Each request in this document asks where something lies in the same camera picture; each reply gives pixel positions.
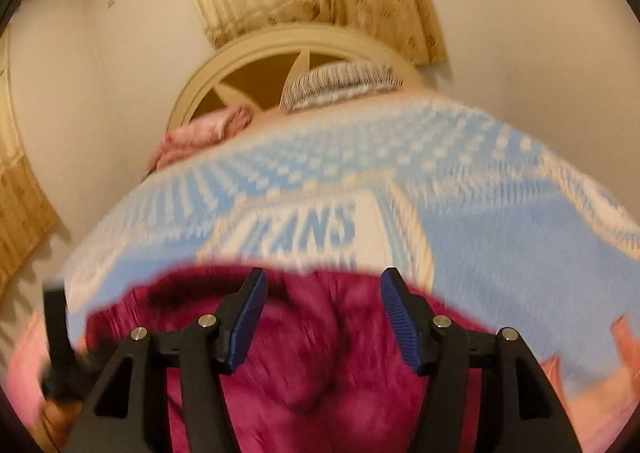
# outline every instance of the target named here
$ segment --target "cream headboard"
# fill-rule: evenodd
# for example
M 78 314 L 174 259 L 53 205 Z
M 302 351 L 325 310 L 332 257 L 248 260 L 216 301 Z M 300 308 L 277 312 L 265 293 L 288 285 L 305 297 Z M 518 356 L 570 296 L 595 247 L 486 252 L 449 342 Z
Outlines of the cream headboard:
M 268 27 L 225 45 L 191 77 L 167 129 L 239 104 L 268 110 L 278 105 L 284 85 L 300 74 L 324 63 L 355 59 L 391 65 L 406 88 L 424 86 L 408 61 L 356 30 L 322 24 Z

